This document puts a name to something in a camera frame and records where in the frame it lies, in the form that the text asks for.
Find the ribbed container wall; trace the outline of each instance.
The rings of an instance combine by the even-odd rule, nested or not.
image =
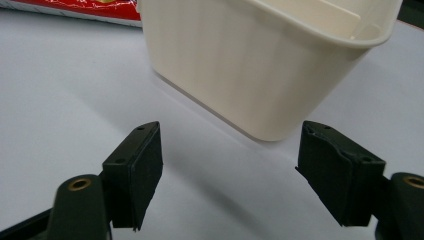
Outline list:
[[[153,68],[247,134],[287,137],[369,50],[246,0],[143,0]]]

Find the red and white package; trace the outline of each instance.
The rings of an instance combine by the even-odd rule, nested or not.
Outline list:
[[[0,7],[141,27],[136,0],[0,0]]]

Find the cream plastic container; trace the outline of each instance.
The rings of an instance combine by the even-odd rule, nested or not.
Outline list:
[[[401,0],[143,0],[153,68],[249,135],[284,139],[364,54]]]

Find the container rim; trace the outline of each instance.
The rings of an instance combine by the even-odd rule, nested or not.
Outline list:
[[[265,10],[271,14],[273,14],[274,16],[283,18],[285,20],[287,20],[288,22],[296,25],[297,27],[319,37],[322,39],[325,39],[327,41],[333,42],[336,45],[340,45],[340,46],[346,46],[346,47],[351,47],[351,48],[371,48],[374,46],[378,46],[383,44],[384,42],[386,42],[393,31],[393,27],[394,24],[396,22],[397,19],[397,15],[399,13],[400,7],[402,5],[402,0],[394,0],[394,4],[395,7],[392,8],[391,12],[388,12],[387,16],[388,19],[390,19],[389,23],[387,24],[387,26],[383,29],[382,34],[380,36],[378,36],[377,38],[371,39],[371,40],[356,40],[356,39],[348,39],[348,38],[342,38],[342,37],[337,37],[331,34],[327,34],[327,33],[323,33],[322,31],[320,31],[318,28],[313,27],[311,25],[305,24],[304,22],[288,15],[287,13],[281,11],[281,10],[277,10],[275,8],[273,8],[272,6],[270,6],[267,3],[264,3],[262,0],[245,0],[246,2],[251,3],[252,5]]]

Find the white table surface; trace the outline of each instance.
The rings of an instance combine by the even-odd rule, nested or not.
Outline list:
[[[141,232],[114,239],[374,239],[341,228],[294,170],[285,141],[247,138],[152,70],[137,28],[0,10],[0,230],[52,206],[136,126],[161,123],[164,172]],[[424,175],[424,32],[396,23],[312,112],[387,161]]]

